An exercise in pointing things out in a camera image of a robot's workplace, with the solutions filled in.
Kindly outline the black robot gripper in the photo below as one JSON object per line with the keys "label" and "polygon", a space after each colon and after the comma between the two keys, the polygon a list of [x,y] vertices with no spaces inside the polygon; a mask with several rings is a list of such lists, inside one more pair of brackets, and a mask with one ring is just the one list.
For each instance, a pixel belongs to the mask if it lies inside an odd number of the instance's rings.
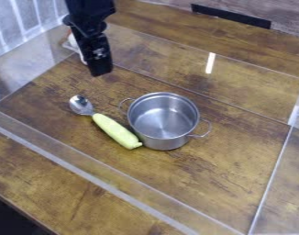
{"label": "black robot gripper", "polygon": [[67,26],[81,33],[77,41],[83,60],[93,76],[113,71],[113,53],[109,38],[101,34],[106,18],[115,13],[114,0],[66,0],[69,14],[63,19]]}

